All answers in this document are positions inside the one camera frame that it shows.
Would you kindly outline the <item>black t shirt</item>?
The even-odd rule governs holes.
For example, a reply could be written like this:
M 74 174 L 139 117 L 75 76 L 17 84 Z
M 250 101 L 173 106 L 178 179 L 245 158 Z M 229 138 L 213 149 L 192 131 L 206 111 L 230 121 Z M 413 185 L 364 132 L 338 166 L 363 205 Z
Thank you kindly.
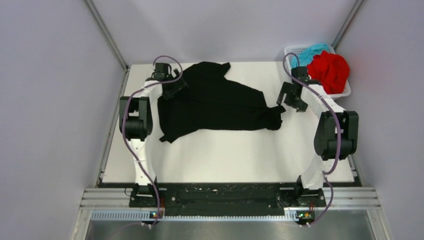
M 198 130 L 276 131 L 283 106 L 267 106 L 264 93 L 226 79 L 230 63 L 203 61 L 183 70 L 187 86 L 157 100 L 161 142 L 173 143 Z

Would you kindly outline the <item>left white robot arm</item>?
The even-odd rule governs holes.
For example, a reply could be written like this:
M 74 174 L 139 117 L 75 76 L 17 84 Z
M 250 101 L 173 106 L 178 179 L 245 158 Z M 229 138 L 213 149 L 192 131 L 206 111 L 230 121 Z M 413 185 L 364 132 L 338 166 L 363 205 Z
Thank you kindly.
M 173 68 L 165 62 L 155 62 L 152 74 L 140 89 L 119 99 L 119 131 L 135 165 L 135 183 L 150 187 L 156 174 L 147 157 L 146 139 L 153 132 L 152 103 L 163 97 L 170 100 L 187 88 L 183 78 L 183 66 L 177 62 Z

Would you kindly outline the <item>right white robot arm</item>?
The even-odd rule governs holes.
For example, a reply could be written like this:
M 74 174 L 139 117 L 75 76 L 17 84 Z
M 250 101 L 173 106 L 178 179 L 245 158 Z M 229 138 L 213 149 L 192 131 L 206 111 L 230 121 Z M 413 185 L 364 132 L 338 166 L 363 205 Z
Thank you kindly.
M 317 80 L 309 78 L 305 66 L 283 69 L 291 82 L 283 83 L 277 104 L 285 104 L 298 113 L 310 109 L 318 119 L 313 138 L 315 154 L 298 177 L 300 188 L 293 192 L 294 202 L 307 206 L 314 198 L 312 191 L 321 189 L 338 163 L 356 152 L 359 115 L 338 105 Z

